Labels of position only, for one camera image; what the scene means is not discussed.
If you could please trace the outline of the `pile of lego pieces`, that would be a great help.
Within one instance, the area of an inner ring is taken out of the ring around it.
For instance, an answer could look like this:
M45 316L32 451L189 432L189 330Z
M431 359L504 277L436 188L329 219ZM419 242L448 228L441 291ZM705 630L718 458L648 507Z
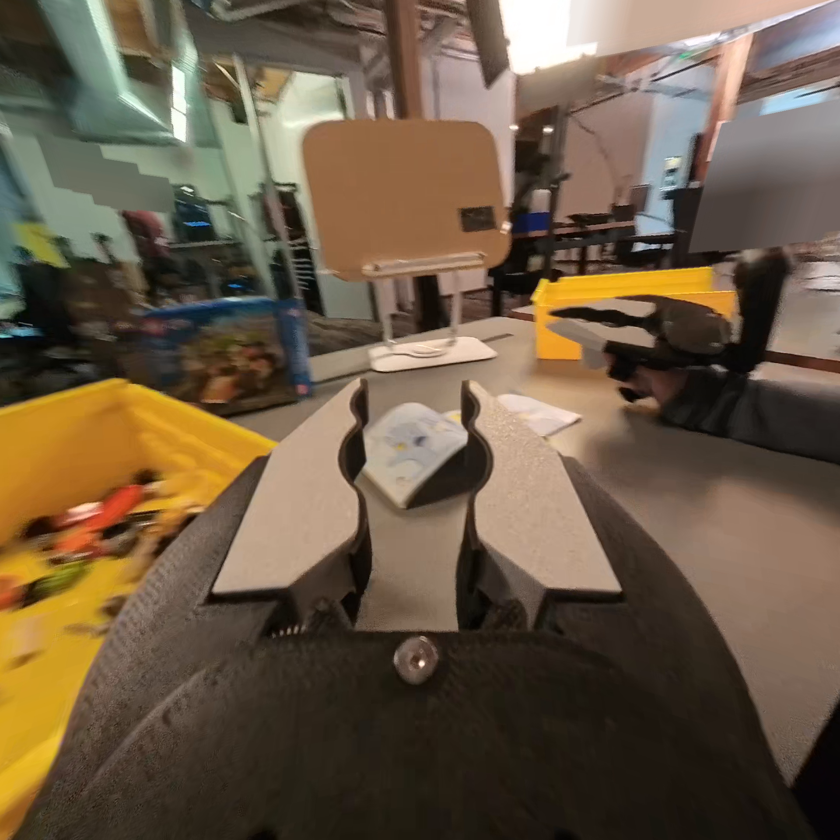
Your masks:
M155 469L141 469L99 499L30 518L2 544L2 622L31 637L14 665L38 656L39 618L70 611L68 635L107 635L133 589L207 507Z

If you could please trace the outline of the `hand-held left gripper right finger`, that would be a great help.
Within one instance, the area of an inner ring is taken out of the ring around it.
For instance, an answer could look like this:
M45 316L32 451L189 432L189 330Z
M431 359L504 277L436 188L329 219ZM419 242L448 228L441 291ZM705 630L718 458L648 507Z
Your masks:
M466 463L476 475L456 564L458 625L518 604L547 625L559 604L614 604L623 589L560 453L476 381L463 381Z

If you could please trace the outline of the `wooden book stand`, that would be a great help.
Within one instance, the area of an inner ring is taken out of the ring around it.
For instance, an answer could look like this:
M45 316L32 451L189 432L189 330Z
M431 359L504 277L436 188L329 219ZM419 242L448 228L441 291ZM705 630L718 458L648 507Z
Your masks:
M323 267L351 283L450 274L448 336L396 342L381 315L382 341L368 350L377 373L495 359L459 334L459 276L508 256L511 223L497 147L477 122L423 119L315 124L301 147Z

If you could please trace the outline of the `yellow plastic bin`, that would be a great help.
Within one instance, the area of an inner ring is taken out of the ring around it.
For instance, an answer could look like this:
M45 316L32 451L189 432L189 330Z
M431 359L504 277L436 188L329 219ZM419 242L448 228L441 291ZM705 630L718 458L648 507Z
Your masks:
M98 501L145 469L171 492L159 506L206 507L274 445L123 380L2 409L2 838L20 826L57 754L109 630L102 608L136 586L129 559L92 561L67 583L22 540L26 526Z
M556 322L552 311L607 298L638 295L698 303L728 319L738 316L736 292L718 289L715 271L710 266L568 276L555 281L542 279L530 300L535 325L535 357L541 361L578 361L581 358L578 344L550 331L550 325Z

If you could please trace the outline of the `person's right hand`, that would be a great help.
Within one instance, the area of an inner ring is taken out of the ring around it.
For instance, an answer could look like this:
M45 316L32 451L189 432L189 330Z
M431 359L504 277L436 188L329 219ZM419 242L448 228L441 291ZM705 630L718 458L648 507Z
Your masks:
M640 365L636 368L632 389L653 400L663 410L685 389L688 378L689 372L685 369L658 370Z

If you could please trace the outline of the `blue lego box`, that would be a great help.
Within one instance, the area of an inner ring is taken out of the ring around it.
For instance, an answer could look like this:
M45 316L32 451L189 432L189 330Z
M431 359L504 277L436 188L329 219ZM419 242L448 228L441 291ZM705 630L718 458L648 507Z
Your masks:
M295 297L229 297L147 311L140 357L150 387L220 417L312 394L306 311Z

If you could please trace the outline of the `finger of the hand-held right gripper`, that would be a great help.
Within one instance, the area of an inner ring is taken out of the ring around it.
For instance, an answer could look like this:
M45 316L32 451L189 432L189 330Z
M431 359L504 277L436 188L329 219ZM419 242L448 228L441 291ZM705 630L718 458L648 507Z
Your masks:
M559 332L574 322L595 323L610 328L640 328L648 332L662 329L657 297L614 297L586 301L552 310L549 331Z
M656 338L642 328L616 327L580 319L557 319L549 324L548 331L578 344L581 347L581 363L591 370L606 368L606 345L609 343L645 351L654 349L656 345Z

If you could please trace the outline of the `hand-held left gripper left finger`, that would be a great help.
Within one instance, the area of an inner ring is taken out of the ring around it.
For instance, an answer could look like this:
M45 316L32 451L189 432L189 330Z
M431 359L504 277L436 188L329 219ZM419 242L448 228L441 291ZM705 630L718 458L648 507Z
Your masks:
M213 598L361 600L372 557L355 481L365 464L368 419L368 383L352 380L271 450Z

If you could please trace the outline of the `person's right forearm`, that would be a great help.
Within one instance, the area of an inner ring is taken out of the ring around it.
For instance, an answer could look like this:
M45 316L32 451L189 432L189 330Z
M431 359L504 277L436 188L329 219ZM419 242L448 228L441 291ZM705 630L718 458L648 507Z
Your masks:
M659 411L670 426L838 466L837 385L689 370Z

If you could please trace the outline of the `lego instruction booklet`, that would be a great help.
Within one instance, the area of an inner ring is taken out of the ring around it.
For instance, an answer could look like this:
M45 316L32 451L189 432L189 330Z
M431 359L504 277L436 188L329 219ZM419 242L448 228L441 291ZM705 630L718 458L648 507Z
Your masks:
M581 416L524 395L492 396L474 385L460 410L440 413L409 402L385 413L364 433L364 477L400 511L497 488L504 498L524 470L549 476L558 433Z

